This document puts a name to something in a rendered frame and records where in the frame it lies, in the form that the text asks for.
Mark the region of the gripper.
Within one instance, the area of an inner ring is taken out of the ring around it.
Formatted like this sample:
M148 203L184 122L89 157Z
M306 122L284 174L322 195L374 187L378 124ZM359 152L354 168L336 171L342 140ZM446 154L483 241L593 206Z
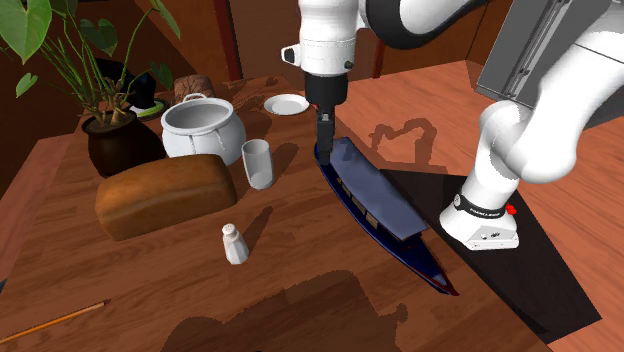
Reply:
M320 164L329 164L335 133L335 107L347 99L348 76L346 74L321 77L304 73L306 100L315 105L316 146Z

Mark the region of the white small plate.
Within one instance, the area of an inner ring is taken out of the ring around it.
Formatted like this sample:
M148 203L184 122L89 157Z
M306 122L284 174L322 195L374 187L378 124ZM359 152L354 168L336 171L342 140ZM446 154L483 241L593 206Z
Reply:
M309 102L304 96L298 94L280 94L267 99L264 108L275 115L296 115L306 111Z

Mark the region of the white cup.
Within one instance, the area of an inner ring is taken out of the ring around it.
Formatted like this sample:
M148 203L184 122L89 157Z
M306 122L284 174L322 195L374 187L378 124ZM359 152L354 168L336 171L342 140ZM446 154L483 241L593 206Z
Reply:
M241 156L250 186L256 190L271 187L274 174L269 143L262 139L249 140L242 145Z

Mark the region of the dark blue model boat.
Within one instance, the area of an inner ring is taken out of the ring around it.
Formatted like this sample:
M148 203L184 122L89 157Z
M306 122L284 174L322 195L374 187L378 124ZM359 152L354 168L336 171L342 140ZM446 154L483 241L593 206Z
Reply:
M329 163L319 168L351 216L382 248L438 292L458 294L422 240L428 224L349 138L334 140Z

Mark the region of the white round pot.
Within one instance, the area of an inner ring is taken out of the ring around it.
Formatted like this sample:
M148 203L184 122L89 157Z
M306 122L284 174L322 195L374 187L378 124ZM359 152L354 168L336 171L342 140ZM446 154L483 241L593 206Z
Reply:
M220 98L191 93L161 117L162 142L170 158L215 154L229 166L246 142L243 122L233 105Z

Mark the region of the white salt shaker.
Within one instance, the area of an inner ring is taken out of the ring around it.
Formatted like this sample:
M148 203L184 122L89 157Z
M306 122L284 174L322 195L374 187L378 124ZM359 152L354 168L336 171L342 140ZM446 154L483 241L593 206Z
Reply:
M249 249L239 230L232 223L222 227L226 259L232 265L240 265L249 257Z

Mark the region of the green rimmed plate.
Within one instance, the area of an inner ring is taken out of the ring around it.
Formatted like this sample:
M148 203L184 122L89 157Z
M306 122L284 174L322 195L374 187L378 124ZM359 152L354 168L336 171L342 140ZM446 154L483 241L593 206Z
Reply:
M155 98L154 105L147 109L130 106L129 109L134 112L139 121L149 121L159 118L169 108L169 102L165 99Z

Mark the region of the brown bread loaf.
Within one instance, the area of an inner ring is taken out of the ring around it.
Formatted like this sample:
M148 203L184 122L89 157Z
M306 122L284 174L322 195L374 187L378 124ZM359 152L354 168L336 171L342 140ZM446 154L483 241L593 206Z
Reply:
M199 154L145 163L98 187L95 212L104 232L123 241L221 211L238 201L222 158Z

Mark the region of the black round object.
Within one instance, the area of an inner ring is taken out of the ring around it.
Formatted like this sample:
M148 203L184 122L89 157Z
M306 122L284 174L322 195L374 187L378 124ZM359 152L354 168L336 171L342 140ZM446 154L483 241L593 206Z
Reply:
M101 74L105 78L110 78L114 82L117 82L121 78L123 69L123 64L121 62L97 58L96 63L98 64ZM127 102L140 109L153 107L156 88L155 79L149 73L144 73L136 77L130 71L126 71L121 89L122 92L127 91L131 81L134 81L131 86L132 94L128 97Z

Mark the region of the green plant in dark pot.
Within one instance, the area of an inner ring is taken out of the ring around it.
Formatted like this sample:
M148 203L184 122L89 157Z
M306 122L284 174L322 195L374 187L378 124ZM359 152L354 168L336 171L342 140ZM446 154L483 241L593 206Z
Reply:
M131 49L139 26L127 45L121 78L105 78L93 50L114 54L118 37L107 19L97 22L76 17L78 0L0 0L0 52L13 52L22 63L38 55L47 60L68 87L62 91L83 109L81 129L88 137L88 153L98 174L104 178L132 167L160 160L166 152L160 138L137 119L129 107L128 85L122 92ZM173 85L164 63L149 64L138 77L149 73L166 88Z

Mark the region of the grey metal cabinet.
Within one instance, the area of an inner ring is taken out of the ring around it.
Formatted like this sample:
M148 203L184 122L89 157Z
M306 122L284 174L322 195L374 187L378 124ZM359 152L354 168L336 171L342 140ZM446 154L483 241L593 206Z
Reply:
M532 108L539 81L567 49L609 29L624 34L624 0L513 0L476 91Z

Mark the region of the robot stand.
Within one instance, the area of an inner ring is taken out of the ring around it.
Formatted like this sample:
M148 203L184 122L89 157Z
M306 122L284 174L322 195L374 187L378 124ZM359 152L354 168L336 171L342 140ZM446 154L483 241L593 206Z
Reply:
M519 192L510 198L519 246L471 251L439 222L440 213L463 185L463 176L388 169L382 173L543 342L551 343L601 319Z

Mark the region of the yellow pencil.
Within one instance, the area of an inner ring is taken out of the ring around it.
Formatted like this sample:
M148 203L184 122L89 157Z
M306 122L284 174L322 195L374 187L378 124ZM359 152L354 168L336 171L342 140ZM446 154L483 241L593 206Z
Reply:
M109 304L110 304L110 302L111 302L111 299L110 299L110 298L108 298L108 299L105 299L105 300L103 300L103 301L101 301L101 302L98 302L98 303L96 303L96 304L90 305L90 306L88 306L88 307L85 307L85 308L79 309L79 310L77 310L77 311L74 311L74 312L71 312L71 313L65 314L65 315L60 316L60 317L58 317L58 318L52 319L52 320L50 320L50 321L47 321L47 322L44 322L44 323L38 324L38 325L36 325L36 326L33 326L33 327L30 327L30 328L27 328L27 329L25 329L25 330L22 330L22 331L16 332L16 333L11 334L11 335L9 335L9 336L7 336L7 337L1 338L1 339L0 339L0 344L8 343L8 342L10 342L10 341L16 340L16 339L18 339L18 338L21 338L21 337L23 337L23 336L27 336L27 335L29 335L29 334L32 334L32 333L35 333L35 332L38 332L38 331L41 331L41 330L46 329L46 328L48 328L48 327L50 327L50 326L54 326L54 325L56 325L56 324L59 324L59 323L65 322L65 321L67 321L67 320L73 319L73 318L75 318L75 317L78 317L78 316L80 316L80 315L86 314L86 313L88 313L88 312L92 312L92 311L95 311L95 310L97 310L97 309L103 308L103 307L105 307L105 306L109 305Z

